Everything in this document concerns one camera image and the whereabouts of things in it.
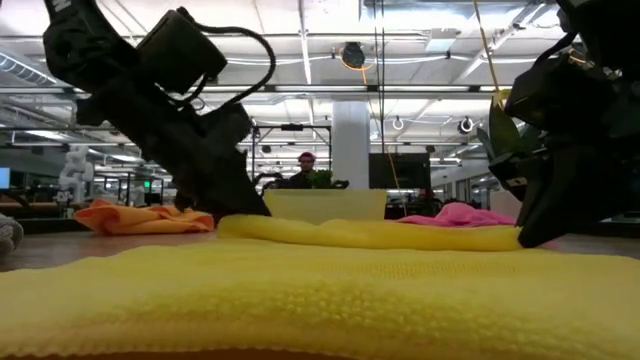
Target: column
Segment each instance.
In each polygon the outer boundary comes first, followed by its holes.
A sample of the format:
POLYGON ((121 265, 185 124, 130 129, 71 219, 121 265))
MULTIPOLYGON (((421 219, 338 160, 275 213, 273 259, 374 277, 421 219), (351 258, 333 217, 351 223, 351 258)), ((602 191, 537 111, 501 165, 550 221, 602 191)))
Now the column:
POLYGON ((333 179, 349 189, 369 188, 369 106, 364 101, 333 103, 333 179))

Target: white ceiling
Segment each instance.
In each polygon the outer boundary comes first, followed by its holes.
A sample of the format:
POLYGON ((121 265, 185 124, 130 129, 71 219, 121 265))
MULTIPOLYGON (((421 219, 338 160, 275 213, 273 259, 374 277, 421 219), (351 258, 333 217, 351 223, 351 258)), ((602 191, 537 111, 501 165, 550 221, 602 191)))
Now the white ceiling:
MULTIPOLYGON (((296 0, 97 0, 97 3, 113 27, 123 37, 127 39, 133 37, 133 40, 130 40, 132 42, 138 41, 141 36, 152 29, 167 10, 179 6, 187 8, 197 21, 204 24, 242 26, 271 35, 267 38, 279 60, 298 61, 289 65, 279 65, 271 83, 307 83, 302 62, 301 39, 298 36, 301 22, 298 1, 296 0)), ((471 16, 467 14, 467 17, 464 17, 459 14, 447 15, 446 11, 451 9, 452 13, 456 13, 456 11, 464 13, 468 10, 471 1, 451 1, 451 4, 447 6, 443 5, 446 2, 440 1, 437 5, 440 6, 437 11, 424 11, 424 8, 416 7, 414 11, 404 12, 395 11, 395 3, 398 2, 391 0, 385 3, 387 4, 385 20, 379 21, 380 25, 385 27, 385 56, 390 59, 389 61, 416 60, 428 56, 429 54, 425 53, 425 47, 429 42, 430 34, 436 34, 443 27, 455 28, 459 34, 455 42, 448 48, 451 55, 454 55, 453 58, 387 64, 384 66, 385 83, 402 85, 452 84, 452 80, 458 78, 471 64, 469 59, 481 51, 482 42, 477 21, 472 13, 471 16), (467 10, 460 10, 462 6, 466 6, 467 10)), ((490 42, 493 42, 500 38, 514 17, 526 5, 526 2, 492 1, 491 4, 481 7, 481 14, 483 13, 482 9, 486 9, 487 13, 484 14, 483 23, 490 42), (496 10, 498 8, 505 11, 501 13, 496 10)), ((304 23, 309 33, 309 56, 312 59, 310 62, 311 83, 362 85, 362 73, 345 68, 339 59, 332 59, 331 54, 339 51, 345 41, 351 40, 362 42, 363 50, 369 59, 375 57, 375 38, 371 35, 375 29, 374 21, 367 18, 367 11, 361 9, 359 1, 356 0, 304 0, 303 5, 304 23), (362 18, 359 15, 361 10, 363 10, 362 18)), ((40 37, 48 23, 49 19, 43 1, 4 1, 0 8, 0 53, 11 54, 30 66, 46 72, 40 37)), ((504 44, 494 50, 493 57, 501 60, 496 64, 497 78, 500 84, 512 84, 515 77, 532 64, 532 61, 503 62, 535 59, 538 54, 563 36, 561 30, 554 26, 556 23, 555 11, 545 13, 534 24, 514 32, 504 44)), ((252 39, 218 37, 212 40, 230 59, 250 62, 266 59, 263 49, 252 39)), ((220 74, 219 84, 250 85, 257 82, 266 70, 266 66, 229 64, 220 74)), ((375 66, 366 72, 368 84, 377 84, 377 77, 375 66)), ((490 85, 491 76, 488 66, 483 63, 455 84, 490 85)), ((33 86, 33 84, 22 82, 11 74, 0 73, 0 86, 33 86)), ((225 97, 228 98, 232 95, 206 94, 202 98, 210 105, 215 106, 225 97)), ((446 96, 441 96, 438 101, 425 107, 429 99, 426 96, 415 97, 415 99, 394 99, 393 96, 386 96, 385 115, 389 121, 385 122, 385 134, 388 139, 395 139, 401 134, 400 140, 405 141, 407 139, 412 141, 466 141, 468 140, 467 136, 461 136, 457 133, 458 121, 465 116, 481 121, 488 113, 488 100, 448 99, 446 96), (407 129, 400 132, 394 129, 392 121, 396 116, 406 120, 407 129)), ((45 113, 48 112, 58 120, 71 122, 72 111, 68 107, 71 103, 61 100, 59 97, 13 96, 12 98, 24 102, 25 106, 37 108, 45 113)), ((332 96, 312 100, 314 121, 317 124, 330 124, 332 101, 332 96)), ((380 104, 377 96, 373 96, 370 101, 373 109, 372 117, 379 118, 380 104)), ((306 98, 291 96, 282 98, 278 94, 255 94, 247 99, 245 107, 258 124, 309 121, 310 108, 306 98)), ((108 134, 100 136, 109 140, 108 134)), ((292 135, 273 132, 269 136, 273 139, 284 139, 292 135)), ((312 139, 312 133, 309 131, 296 133, 294 136, 296 139, 312 139)), ((323 149, 321 146, 315 147, 316 151, 322 152, 323 149)), ((313 150, 313 147, 308 147, 308 149, 283 147, 274 149, 274 153, 290 156, 303 150, 313 150)), ((416 147, 401 147, 400 150, 424 151, 423 148, 416 147)))

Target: orange cloth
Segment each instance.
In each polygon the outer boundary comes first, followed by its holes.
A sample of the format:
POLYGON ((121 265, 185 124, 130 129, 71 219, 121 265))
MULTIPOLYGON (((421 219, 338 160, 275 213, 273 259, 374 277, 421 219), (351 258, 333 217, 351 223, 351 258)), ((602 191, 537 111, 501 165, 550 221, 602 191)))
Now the orange cloth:
POLYGON ((95 200, 76 213, 76 220, 102 235, 178 234, 213 231, 211 215, 175 206, 133 208, 95 200))

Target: pink towel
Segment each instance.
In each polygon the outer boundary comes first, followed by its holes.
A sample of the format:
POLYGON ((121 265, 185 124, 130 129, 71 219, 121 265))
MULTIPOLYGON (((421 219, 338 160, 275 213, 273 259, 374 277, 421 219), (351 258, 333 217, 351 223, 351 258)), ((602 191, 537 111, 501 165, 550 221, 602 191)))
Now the pink towel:
POLYGON ((479 227, 492 225, 515 225, 515 220, 509 216, 492 213, 488 210, 477 210, 463 203, 445 205, 440 213, 432 218, 412 215, 397 220, 401 223, 416 225, 431 225, 442 227, 479 227))

